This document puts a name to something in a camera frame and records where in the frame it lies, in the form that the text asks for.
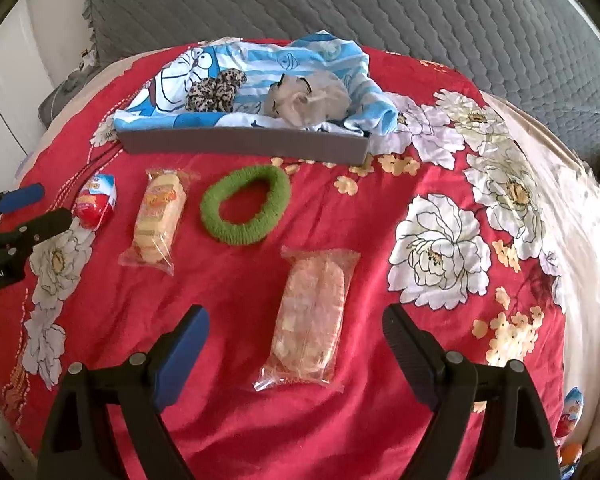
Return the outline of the grey bag on floor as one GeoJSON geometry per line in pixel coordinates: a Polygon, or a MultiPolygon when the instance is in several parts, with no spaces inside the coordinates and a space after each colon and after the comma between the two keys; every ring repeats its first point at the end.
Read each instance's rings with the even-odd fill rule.
{"type": "Polygon", "coordinates": [[[88,84],[102,68],[99,65],[74,70],[42,101],[38,107],[38,120],[48,128],[66,105],[88,84]]]}

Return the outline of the grey shallow tray box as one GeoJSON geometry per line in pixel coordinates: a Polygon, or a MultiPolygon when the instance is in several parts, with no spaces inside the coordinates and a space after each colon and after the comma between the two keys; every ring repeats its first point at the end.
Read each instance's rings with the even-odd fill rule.
{"type": "Polygon", "coordinates": [[[370,139],[345,133],[273,128],[185,128],[119,131],[118,139],[132,155],[204,153],[309,159],[360,166],[370,139]]]}

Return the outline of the white wardrobe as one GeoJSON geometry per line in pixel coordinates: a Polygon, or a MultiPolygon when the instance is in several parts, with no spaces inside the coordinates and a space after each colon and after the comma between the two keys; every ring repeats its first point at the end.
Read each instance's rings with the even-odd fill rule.
{"type": "Polygon", "coordinates": [[[38,106],[52,90],[37,50],[0,47],[0,191],[8,190],[46,128],[38,106]]]}

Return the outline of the green fuzzy scrunchie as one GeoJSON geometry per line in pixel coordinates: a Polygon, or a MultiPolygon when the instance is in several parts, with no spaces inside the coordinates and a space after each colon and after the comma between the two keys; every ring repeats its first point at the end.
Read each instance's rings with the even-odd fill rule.
{"type": "Polygon", "coordinates": [[[219,242],[252,245],[278,226],[290,199],[290,180],[283,169],[247,166],[230,172],[204,192],[200,218],[219,242]]]}

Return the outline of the beige sheer scrunchie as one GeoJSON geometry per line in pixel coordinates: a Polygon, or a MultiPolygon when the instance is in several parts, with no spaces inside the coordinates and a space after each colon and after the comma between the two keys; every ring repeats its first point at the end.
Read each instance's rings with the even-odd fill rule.
{"type": "Polygon", "coordinates": [[[322,122],[341,122],[350,105],[342,80],[332,72],[319,70],[306,76],[280,76],[270,85],[261,113],[282,118],[294,128],[309,128],[322,122]]]}

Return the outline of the leopard print scrunchie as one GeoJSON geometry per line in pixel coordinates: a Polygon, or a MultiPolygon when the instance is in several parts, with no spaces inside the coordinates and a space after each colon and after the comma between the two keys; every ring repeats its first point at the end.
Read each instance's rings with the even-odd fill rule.
{"type": "Polygon", "coordinates": [[[186,94],[186,110],[198,113],[230,113],[238,90],[246,80],[245,73],[236,68],[222,70],[218,76],[201,79],[192,84],[186,94]]]}

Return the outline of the blue striped Doraemon cloth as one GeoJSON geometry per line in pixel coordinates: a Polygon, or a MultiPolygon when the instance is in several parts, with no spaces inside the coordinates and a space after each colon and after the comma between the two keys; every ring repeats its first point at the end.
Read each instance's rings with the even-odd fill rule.
{"type": "Polygon", "coordinates": [[[335,131],[384,136],[396,128],[398,110],[370,78],[370,56],[354,41],[329,32],[316,32],[283,47],[235,38],[191,47],[148,80],[127,108],[114,113],[114,128],[121,132],[247,125],[264,116],[265,91],[280,76],[308,76],[312,70],[337,76],[352,98],[335,131]],[[223,70],[240,70],[246,76],[230,110],[188,112],[186,92],[205,76],[218,76],[223,70]]]}

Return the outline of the pink packaged rice cracker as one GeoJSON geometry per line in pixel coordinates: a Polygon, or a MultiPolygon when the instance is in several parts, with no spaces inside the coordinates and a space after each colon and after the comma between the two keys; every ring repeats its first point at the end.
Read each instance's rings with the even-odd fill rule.
{"type": "Polygon", "coordinates": [[[290,270],[276,316],[271,351],[253,389],[290,384],[328,387],[335,375],[344,307],[360,254],[352,249],[283,247],[290,270]]]}

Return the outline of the red floral quilt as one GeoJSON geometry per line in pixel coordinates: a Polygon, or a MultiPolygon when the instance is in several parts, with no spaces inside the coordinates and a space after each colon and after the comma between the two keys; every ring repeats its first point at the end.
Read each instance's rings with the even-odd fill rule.
{"type": "Polygon", "coordinates": [[[42,202],[0,222],[7,232],[68,206],[96,171],[118,203],[96,231],[74,224],[38,245],[24,280],[0,290],[0,419],[37,450],[61,378],[74,362],[115,366],[145,351],[192,304],[210,336],[166,426],[201,479],[394,479],[429,414],[381,329],[398,302],[442,346],[482,364],[527,365],[548,420],[578,387],[573,439],[593,431],[600,400],[600,187],[541,124],[480,94],[455,70],[370,52],[370,72],[399,111],[388,148],[361,166],[267,157],[291,199],[264,240],[230,246],[200,220],[204,192],[248,156],[125,154],[104,125],[185,48],[117,62],[44,134],[24,183],[42,202]],[[199,174],[187,196],[174,274],[120,266],[149,168],[199,174]],[[270,353],[290,270],[280,252],[360,254],[328,387],[253,389],[270,353]]]}

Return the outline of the red surprise egg toy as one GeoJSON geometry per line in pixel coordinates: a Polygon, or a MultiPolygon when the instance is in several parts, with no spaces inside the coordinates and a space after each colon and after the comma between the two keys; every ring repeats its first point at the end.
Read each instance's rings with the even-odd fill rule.
{"type": "Polygon", "coordinates": [[[114,176],[95,174],[85,182],[76,196],[73,213],[82,228],[96,231],[111,218],[116,203],[114,176]]]}

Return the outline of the yellow packaged rice cracker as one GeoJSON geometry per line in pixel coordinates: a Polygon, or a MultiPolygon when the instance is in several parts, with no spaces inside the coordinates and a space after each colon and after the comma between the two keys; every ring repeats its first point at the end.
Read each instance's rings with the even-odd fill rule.
{"type": "Polygon", "coordinates": [[[129,248],[119,255],[120,266],[151,268],[174,274],[173,244],[192,184],[192,170],[149,168],[145,192],[133,226],[129,248]]]}

